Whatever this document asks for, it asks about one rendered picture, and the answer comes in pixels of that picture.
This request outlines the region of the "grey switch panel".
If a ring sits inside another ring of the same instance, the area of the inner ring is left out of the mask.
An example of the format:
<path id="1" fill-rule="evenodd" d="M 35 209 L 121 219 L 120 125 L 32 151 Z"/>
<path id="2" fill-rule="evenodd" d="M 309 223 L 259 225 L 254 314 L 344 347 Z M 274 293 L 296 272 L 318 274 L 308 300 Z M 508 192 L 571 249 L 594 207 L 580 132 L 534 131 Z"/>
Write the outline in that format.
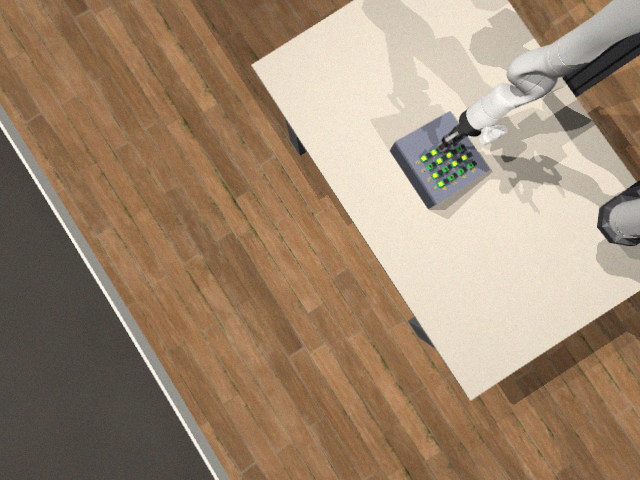
<path id="1" fill-rule="evenodd" d="M 390 149 L 428 209 L 490 170 L 468 136 L 443 152 L 437 148 L 458 124 L 449 111 L 395 141 Z"/>

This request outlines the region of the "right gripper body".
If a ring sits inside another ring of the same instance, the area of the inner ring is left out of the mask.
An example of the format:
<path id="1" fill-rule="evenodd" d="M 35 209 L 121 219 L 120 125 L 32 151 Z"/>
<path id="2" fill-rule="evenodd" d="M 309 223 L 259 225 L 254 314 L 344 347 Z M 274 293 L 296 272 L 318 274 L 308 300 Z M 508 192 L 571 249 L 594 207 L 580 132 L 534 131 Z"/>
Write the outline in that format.
<path id="1" fill-rule="evenodd" d="M 455 133 L 456 131 L 458 131 L 458 135 L 456 135 L 453 139 L 457 140 L 458 138 L 460 138 L 462 135 L 467 134 L 471 137 L 477 137 L 481 134 L 481 131 L 476 130 L 475 128 L 473 128 L 470 123 L 468 122 L 467 116 L 466 116 L 466 112 L 467 109 L 460 115 L 459 117 L 459 127 L 456 128 L 453 132 Z M 451 135 L 452 135 L 451 134 Z"/>

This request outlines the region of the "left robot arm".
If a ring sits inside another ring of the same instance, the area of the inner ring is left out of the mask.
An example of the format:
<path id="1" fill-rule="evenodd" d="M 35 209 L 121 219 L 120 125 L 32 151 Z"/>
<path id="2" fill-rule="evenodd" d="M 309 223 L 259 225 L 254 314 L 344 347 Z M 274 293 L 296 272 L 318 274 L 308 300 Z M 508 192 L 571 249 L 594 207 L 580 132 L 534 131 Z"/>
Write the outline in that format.
<path id="1" fill-rule="evenodd" d="M 616 205 L 610 213 L 609 223 L 622 238 L 640 238 L 640 199 Z"/>

